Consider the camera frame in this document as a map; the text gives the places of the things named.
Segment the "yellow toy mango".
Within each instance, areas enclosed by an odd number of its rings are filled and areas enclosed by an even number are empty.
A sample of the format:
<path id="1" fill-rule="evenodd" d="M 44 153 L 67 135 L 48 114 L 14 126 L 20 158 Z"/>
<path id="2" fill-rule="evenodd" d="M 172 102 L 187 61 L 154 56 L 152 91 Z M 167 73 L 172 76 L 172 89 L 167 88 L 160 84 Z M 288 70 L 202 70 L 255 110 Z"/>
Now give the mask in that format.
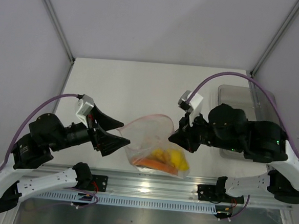
<path id="1" fill-rule="evenodd" d="M 169 149 L 168 154 L 170 156 L 170 162 L 177 170 L 189 170 L 189 164 L 185 158 L 184 153 L 181 150 Z"/>

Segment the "clear zip top bag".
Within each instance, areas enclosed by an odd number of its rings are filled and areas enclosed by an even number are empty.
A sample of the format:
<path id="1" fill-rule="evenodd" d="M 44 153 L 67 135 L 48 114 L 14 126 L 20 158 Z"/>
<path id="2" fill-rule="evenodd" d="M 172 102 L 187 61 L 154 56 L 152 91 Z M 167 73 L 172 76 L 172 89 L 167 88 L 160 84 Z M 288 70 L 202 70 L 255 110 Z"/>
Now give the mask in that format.
<path id="1" fill-rule="evenodd" d="M 168 154 L 169 149 L 181 150 L 185 154 L 184 150 L 179 145 L 168 141 L 168 137 L 174 133 L 175 129 L 172 119 L 167 115 L 152 114 L 144 116 L 118 128 L 117 130 L 121 137 L 129 139 L 131 142 L 124 147 L 127 160 L 131 165 L 133 159 L 148 158 L 157 160 L 152 157 L 152 152 L 158 148 L 167 152 L 167 161 L 162 163 L 172 166 L 173 164 L 170 162 L 170 156 Z M 186 178 L 189 175 L 189 170 L 178 170 L 178 175 L 172 175 L 142 166 L 133 167 L 143 173 L 164 174 L 179 178 Z"/>

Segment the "orange toy food piece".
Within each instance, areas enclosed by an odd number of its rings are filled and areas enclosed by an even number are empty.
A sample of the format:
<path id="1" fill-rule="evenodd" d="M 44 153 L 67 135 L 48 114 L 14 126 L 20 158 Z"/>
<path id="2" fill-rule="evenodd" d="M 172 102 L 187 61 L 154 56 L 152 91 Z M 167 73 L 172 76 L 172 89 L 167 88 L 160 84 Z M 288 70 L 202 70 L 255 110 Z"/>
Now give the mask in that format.
<path id="1" fill-rule="evenodd" d="M 179 173 L 178 170 L 172 165 L 168 165 L 167 163 L 162 163 L 157 160 L 152 160 L 148 158 L 133 159 L 131 163 L 133 166 L 151 168 L 153 170 L 162 171 L 172 175 L 178 175 Z"/>

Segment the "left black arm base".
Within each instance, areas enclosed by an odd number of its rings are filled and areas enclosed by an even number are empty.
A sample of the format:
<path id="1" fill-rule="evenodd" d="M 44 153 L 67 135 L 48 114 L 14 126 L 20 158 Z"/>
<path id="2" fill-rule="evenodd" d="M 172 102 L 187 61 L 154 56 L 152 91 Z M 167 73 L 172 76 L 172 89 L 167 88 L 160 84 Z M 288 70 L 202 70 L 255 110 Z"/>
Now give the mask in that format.
<path id="1" fill-rule="evenodd" d="M 109 177 L 107 175 L 98 175 L 91 172 L 88 164 L 77 163 L 72 167 L 76 178 L 76 185 L 72 186 L 77 190 L 105 192 L 108 186 Z"/>

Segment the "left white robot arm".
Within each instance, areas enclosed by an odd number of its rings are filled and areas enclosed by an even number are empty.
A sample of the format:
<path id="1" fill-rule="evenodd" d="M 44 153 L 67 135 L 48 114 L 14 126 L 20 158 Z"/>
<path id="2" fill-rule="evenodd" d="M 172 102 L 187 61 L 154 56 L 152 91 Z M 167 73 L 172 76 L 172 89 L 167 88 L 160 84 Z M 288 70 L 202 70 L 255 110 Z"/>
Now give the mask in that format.
<path id="1" fill-rule="evenodd" d="M 55 114 L 39 116 L 29 124 L 29 133 L 18 139 L 0 166 L 0 213 L 26 199 L 60 188 L 87 190 L 94 178 L 88 164 L 79 162 L 57 174 L 27 179 L 26 175 L 53 159 L 52 153 L 91 143 L 107 156 L 130 144 L 130 140 L 109 131 L 124 124 L 105 115 L 95 104 L 79 103 L 81 123 L 65 127 Z"/>

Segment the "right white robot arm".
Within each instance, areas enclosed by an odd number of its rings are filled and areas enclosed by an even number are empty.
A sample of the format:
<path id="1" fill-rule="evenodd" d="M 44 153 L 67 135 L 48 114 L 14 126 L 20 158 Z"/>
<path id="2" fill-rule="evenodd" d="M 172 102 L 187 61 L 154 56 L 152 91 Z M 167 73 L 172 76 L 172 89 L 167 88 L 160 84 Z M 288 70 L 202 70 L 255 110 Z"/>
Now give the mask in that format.
<path id="1" fill-rule="evenodd" d="M 186 112 L 179 128 L 168 138 L 193 153 L 200 145 L 242 153 L 254 163 L 268 164 L 272 170 L 251 177 L 221 176 L 213 190 L 199 186 L 200 195 L 216 201 L 246 195 L 272 195 L 276 200 L 299 205 L 299 158 L 289 144 L 288 135 L 270 121 L 249 121 L 241 109 L 227 104 L 213 108 L 208 119 L 185 101 Z"/>

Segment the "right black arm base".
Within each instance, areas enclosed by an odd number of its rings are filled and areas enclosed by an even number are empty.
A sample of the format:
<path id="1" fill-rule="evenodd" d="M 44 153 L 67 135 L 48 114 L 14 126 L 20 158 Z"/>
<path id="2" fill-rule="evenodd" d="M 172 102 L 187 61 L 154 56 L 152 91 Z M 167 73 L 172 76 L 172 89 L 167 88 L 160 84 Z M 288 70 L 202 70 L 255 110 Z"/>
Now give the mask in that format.
<path id="1" fill-rule="evenodd" d="M 225 185 L 228 177 L 222 176 L 217 179 L 215 185 L 210 184 L 198 184 L 197 194 L 198 200 L 208 201 L 212 204 L 220 203 L 244 203 L 244 196 L 232 197 L 226 193 Z"/>

